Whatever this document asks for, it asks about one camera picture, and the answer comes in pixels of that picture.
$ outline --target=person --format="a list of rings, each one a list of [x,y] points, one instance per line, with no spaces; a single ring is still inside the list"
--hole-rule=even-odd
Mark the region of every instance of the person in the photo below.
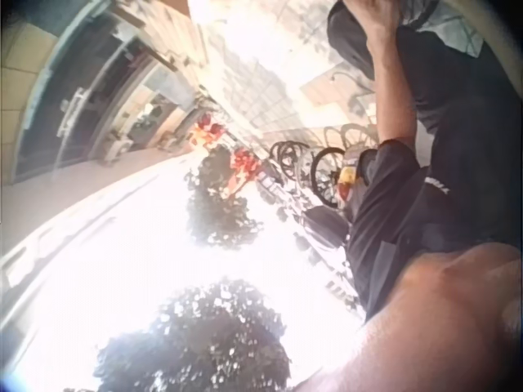
[[[399,24],[397,0],[329,15],[375,81],[380,145],[346,246],[367,319],[343,365],[295,390],[521,390],[521,99],[486,44],[474,59]]]

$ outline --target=black t-shirt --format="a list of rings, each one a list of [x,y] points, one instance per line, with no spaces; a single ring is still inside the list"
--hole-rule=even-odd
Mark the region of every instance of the black t-shirt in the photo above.
[[[346,248],[355,289],[368,318],[381,309],[418,252],[457,250],[468,246],[471,237],[444,181],[421,168],[414,152],[402,142],[381,144]]]

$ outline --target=bright sky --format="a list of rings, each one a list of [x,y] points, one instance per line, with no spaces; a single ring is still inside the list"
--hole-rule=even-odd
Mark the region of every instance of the bright sky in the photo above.
[[[144,327],[173,290],[224,275],[244,278],[270,298],[288,328],[283,344],[293,361],[291,384],[337,360],[360,325],[315,282],[314,270],[271,206],[246,187],[265,231],[240,252],[198,249],[186,238],[186,167],[173,163],[114,211],[114,222],[66,257],[69,269],[39,297],[42,327],[16,376],[27,390],[96,388],[96,347],[109,336]]]

